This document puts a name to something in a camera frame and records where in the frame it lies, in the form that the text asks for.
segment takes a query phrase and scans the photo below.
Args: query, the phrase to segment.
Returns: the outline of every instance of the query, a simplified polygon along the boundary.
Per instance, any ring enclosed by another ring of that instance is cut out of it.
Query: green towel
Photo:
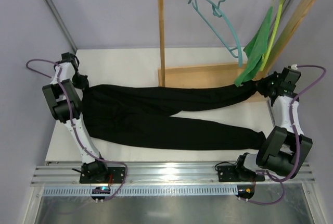
[[[271,6],[267,11],[259,30],[244,48],[244,52],[248,57],[248,63],[245,70],[236,78],[236,86],[240,86],[243,82],[253,79],[260,69],[262,64],[262,55],[267,51],[272,13],[273,7]]]

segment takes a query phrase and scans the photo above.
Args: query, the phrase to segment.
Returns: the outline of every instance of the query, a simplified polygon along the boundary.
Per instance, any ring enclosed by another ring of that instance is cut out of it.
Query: wooden rod
[[[164,1],[158,0],[158,21],[160,26],[160,56],[161,56],[161,81],[159,84],[165,87],[165,53],[164,53]]]
[[[297,8],[295,9],[294,13],[290,17],[287,25],[283,29],[281,35],[276,40],[275,45],[272,48],[270,56],[268,58],[267,64],[264,70],[257,74],[258,78],[262,78],[266,76],[269,70],[274,65],[275,61],[278,59],[279,55],[282,53],[284,48],[286,47],[287,43],[291,39],[291,37],[296,32],[296,29],[299,27],[301,22],[303,21],[306,14],[311,9],[312,5],[315,3],[316,0],[301,0],[298,4]]]

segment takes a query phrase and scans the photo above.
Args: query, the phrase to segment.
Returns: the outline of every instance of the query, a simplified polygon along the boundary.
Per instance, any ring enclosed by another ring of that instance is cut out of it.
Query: wooden base
[[[182,66],[165,68],[165,86],[170,88],[205,89],[218,88],[234,83],[246,65],[239,68],[238,63]],[[158,69],[159,86],[162,86],[161,69]],[[266,101],[256,93],[246,102]]]

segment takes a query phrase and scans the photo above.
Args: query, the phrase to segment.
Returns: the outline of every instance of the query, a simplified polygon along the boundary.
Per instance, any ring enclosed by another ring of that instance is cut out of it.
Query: black bracket
[[[257,91],[264,97],[271,99],[272,105],[278,96],[288,96],[294,98],[296,93],[296,82],[300,79],[301,72],[290,67],[284,68],[281,73],[274,72],[268,77],[257,81]]]
[[[265,181],[265,176],[253,175],[244,176],[236,171],[236,165],[221,165],[217,166],[217,175],[219,182],[252,182],[252,181]]]
[[[77,56],[75,56],[72,53],[66,52],[66,53],[62,53],[61,54],[61,61],[57,61],[57,64],[63,64],[63,63],[71,63],[75,72],[77,72],[79,70],[79,65],[80,65],[80,61],[77,58]]]
[[[107,168],[107,176],[102,178],[89,178],[85,174],[81,174],[80,176],[80,183],[81,184],[95,184],[95,183],[109,183],[110,176],[112,176],[112,184],[120,184],[123,182],[125,177],[126,169],[124,167],[108,167]]]

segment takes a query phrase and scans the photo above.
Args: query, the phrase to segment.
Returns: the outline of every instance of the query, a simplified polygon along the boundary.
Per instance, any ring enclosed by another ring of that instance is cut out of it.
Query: black pants
[[[213,89],[128,88],[98,85],[83,93],[89,135],[109,142],[175,150],[259,149],[265,135],[212,121],[170,117],[236,104],[256,92],[249,81]]]

